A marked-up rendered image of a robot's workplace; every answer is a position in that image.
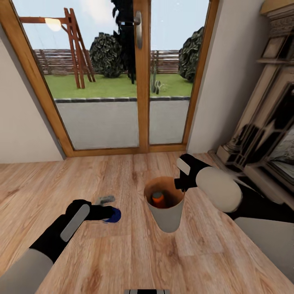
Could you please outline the can of soda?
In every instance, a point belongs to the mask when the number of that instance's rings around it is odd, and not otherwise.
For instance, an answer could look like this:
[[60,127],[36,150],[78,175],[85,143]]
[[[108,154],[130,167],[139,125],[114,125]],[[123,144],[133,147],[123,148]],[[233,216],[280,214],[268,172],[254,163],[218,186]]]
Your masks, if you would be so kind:
[[162,192],[154,193],[151,198],[152,198],[153,204],[157,206],[157,208],[167,209],[165,197],[163,196]]
[[115,215],[112,215],[111,218],[105,218],[105,219],[103,219],[103,221],[105,221],[105,222],[111,222],[111,223],[117,223],[121,219],[121,216],[122,216],[121,211],[118,210],[118,209],[116,209],[116,208],[114,208],[114,207],[112,207],[112,209],[116,212],[116,214]]

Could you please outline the trash can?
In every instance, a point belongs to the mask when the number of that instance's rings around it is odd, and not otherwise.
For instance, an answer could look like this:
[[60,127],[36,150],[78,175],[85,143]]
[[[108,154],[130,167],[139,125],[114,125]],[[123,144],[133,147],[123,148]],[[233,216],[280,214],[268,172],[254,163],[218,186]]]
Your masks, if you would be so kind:
[[[175,178],[169,176],[154,178],[145,186],[145,200],[161,231],[172,233],[176,232],[179,228],[185,191],[185,188],[183,191],[181,189],[176,189]],[[156,192],[163,193],[167,209],[157,208],[157,206],[153,204],[151,197]]]

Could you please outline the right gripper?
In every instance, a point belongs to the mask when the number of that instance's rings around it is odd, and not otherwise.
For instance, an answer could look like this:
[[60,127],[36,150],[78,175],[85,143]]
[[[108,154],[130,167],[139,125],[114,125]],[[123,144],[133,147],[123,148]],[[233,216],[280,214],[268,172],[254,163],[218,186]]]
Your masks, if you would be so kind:
[[181,178],[181,176],[180,176],[180,179],[175,179],[175,185],[176,185],[176,189],[181,189],[182,191],[184,188],[187,191],[187,189],[190,187],[197,187],[197,185],[191,179],[184,180]]

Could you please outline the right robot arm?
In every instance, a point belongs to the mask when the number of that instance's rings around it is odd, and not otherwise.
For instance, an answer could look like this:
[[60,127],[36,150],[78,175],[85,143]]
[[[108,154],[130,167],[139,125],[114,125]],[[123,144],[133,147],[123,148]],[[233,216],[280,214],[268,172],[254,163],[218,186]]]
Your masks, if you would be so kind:
[[199,187],[294,284],[294,210],[264,199],[246,183],[192,155],[178,157],[177,167],[176,189]]

